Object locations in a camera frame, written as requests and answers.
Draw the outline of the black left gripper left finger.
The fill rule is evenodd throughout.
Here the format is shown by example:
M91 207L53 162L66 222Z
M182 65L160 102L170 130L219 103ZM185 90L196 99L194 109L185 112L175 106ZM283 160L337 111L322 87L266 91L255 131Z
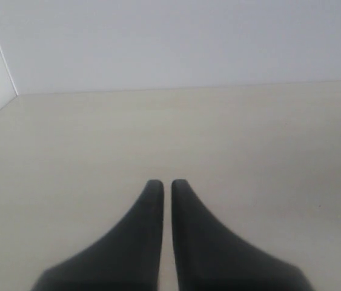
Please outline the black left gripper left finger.
M33 290L157 290L164 185L147 181L125 216L101 239L47 269Z

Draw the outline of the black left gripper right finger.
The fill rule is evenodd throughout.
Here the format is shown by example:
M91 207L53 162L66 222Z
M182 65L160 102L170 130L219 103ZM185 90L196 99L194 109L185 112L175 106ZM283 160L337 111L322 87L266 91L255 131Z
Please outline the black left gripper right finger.
M171 220L179 290L313 290L299 268L222 224L186 179L171 184Z

